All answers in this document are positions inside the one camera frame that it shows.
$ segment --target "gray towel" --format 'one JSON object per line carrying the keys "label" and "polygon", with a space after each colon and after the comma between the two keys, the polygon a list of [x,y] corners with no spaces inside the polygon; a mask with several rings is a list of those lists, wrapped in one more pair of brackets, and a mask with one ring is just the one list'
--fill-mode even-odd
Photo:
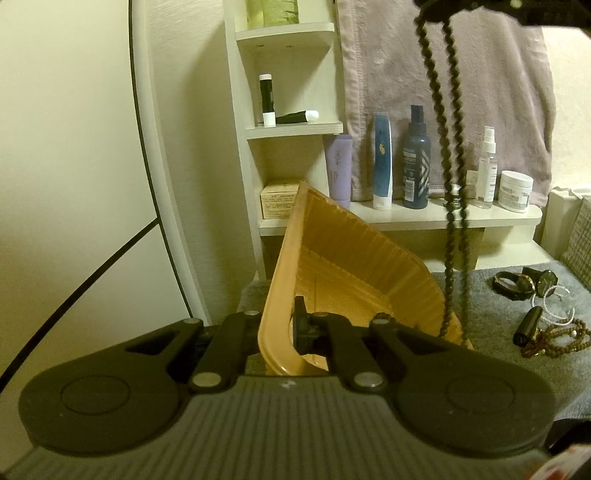
{"label": "gray towel", "polygon": [[[581,282],[558,261],[533,267],[551,269],[556,273],[558,283],[571,291],[576,318],[591,327],[591,293]],[[513,345],[512,338],[531,303],[511,301],[493,291],[492,276],[501,270],[521,272],[521,267],[476,270],[472,273],[470,316],[466,325],[472,345],[480,353],[520,365],[544,378],[556,395],[556,420],[591,420],[591,348],[554,359],[544,355],[523,358]],[[444,274],[433,276],[443,288]],[[454,308],[458,312],[459,304],[456,303]]]}
{"label": "gray towel", "polygon": [[[378,111],[388,112],[390,117],[394,196],[402,196],[402,139],[408,129],[411,104],[425,107],[433,145],[430,190],[431,194],[441,194],[439,135],[413,22],[418,9],[411,0],[338,0],[338,10],[347,129],[355,145],[353,200],[372,198],[372,117]],[[530,175],[534,179],[532,203],[545,205],[550,189],[556,102],[541,29],[523,28],[510,17],[482,10],[455,15],[452,27],[460,67],[469,166],[478,166],[484,126],[494,127],[499,175],[502,170]],[[437,25],[430,25],[428,30],[443,95],[448,100],[443,35]],[[451,119],[449,101],[446,112]]]}

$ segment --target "ribbed gray surface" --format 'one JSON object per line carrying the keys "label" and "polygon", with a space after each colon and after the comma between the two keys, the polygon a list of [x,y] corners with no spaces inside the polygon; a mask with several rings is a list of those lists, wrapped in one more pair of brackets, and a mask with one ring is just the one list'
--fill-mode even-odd
{"label": "ribbed gray surface", "polygon": [[105,458],[35,448],[10,480],[523,480],[546,457],[468,459],[413,437],[377,396],[335,377],[240,377],[191,400],[158,439]]}

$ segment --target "clear spray bottle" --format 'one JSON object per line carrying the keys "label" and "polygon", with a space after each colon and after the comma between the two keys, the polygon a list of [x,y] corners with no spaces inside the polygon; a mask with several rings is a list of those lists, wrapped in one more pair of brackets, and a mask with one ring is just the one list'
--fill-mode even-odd
{"label": "clear spray bottle", "polygon": [[491,208],[495,199],[496,171],[496,143],[495,129],[484,127],[484,142],[482,154],[478,163],[478,183],[476,185],[476,205],[480,208]]}

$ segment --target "shelf board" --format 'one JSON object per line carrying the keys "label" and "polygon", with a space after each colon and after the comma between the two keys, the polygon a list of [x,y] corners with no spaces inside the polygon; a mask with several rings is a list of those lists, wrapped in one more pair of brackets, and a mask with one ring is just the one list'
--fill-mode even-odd
{"label": "shelf board", "polygon": [[[423,210],[412,210],[395,201],[388,211],[375,210],[372,202],[352,202],[351,212],[364,222],[382,231],[441,230],[447,227],[446,213],[442,199],[430,199]],[[474,205],[468,206],[470,228],[538,225],[542,211],[530,205],[525,213],[515,213],[498,205],[485,210]],[[259,225],[261,236],[283,235],[287,219],[262,220]]]}
{"label": "shelf board", "polygon": [[330,46],[335,38],[331,22],[299,23],[236,32],[236,42],[245,48]]}
{"label": "shelf board", "polygon": [[339,135],[343,133],[342,122],[330,124],[286,124],[276,127],[255,127],[246,129],[246,139],[274,137],[297,137],[298,135]]}
{"label": "shelf board", "polygon": [[[445,272],[443,246],[438,251],[416,252],[416,255],[423,260],[430,272]],[[476,270],[520,267],[552,260],[552,257],[533,240],[520,244],[502,244],[494,249],[483,245],[476,262]]]}

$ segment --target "lip balm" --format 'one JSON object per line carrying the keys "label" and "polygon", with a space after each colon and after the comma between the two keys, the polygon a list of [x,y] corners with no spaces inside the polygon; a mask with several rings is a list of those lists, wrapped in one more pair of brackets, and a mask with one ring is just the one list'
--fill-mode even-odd
{"label": "lip balm", "polygon": [[306,122],[316,122],[319,118],[320,115],[316,110],[302,110],[301,112],[278,116],[275,118],[275,121],[278,124],[303,124]]}
{"label": "lip balm", "polygon": [[271,74],[259,75],[262,99],[262,121],[265,127],[275,126],[275,108],[273,107],[273,83]]}

